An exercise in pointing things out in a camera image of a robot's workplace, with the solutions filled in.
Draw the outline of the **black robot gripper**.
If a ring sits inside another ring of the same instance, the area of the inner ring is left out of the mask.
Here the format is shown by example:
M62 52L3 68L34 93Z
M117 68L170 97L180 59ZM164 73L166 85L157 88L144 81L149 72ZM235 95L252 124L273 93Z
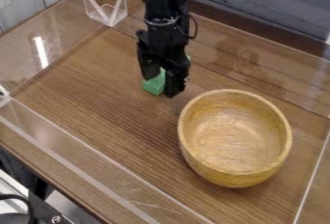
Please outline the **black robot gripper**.
M136 52L141 76L145 80L160 74L160 66L154 62L158 57L173 57L185 53L189 37L189 19L144 19L146 29L138 29ZM185 89L188 68L173 68L164 71L164 95L173 98Z

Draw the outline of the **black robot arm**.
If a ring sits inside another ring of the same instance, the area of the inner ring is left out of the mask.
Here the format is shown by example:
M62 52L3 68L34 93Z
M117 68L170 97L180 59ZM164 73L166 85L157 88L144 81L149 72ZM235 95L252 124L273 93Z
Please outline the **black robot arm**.
M150 80L164 70L164 95L184 91L189 71L185 46L189 37L188 0L141 0L145 30L137 30L136 53L141 76Z

